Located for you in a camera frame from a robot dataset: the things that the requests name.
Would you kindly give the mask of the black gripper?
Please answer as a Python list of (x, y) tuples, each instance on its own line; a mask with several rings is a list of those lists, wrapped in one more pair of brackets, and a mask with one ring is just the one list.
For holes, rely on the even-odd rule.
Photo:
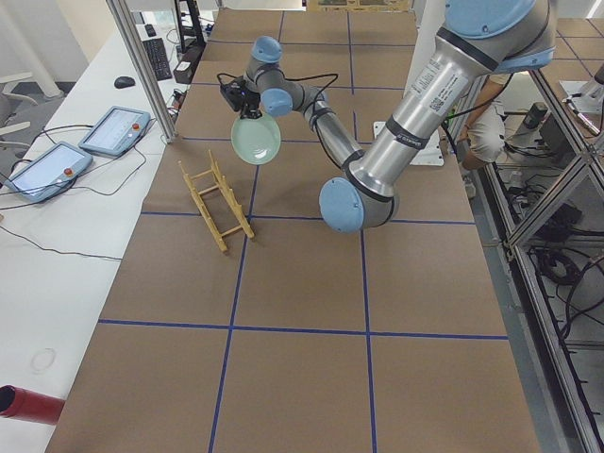
[(260, 95), (257, 92), (245, 89), (241, 95), (240, 118), (259, 119), (262, 116), (260, 110)]

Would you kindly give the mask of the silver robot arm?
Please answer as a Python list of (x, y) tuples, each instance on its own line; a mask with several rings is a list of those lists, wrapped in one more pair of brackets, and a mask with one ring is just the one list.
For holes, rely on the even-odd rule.
[(260, 36), (237, 80), (243, 91), (233, 104), (241, 116), (231, 128), (232, 146), (252, 165), (271, 161), (281, 144), (276, 118), (299, 112), (343, 173), (321, 189), (324, 221), (343, 233), (379, 227), (397, 212), (395, 183), (468, 87), (481, 76), (546, 66), (557, 19), (554, 1), (445, 2), (432, 56), (368, 149), (344, 128), (321, 90), (283, 74), (280, 43)]

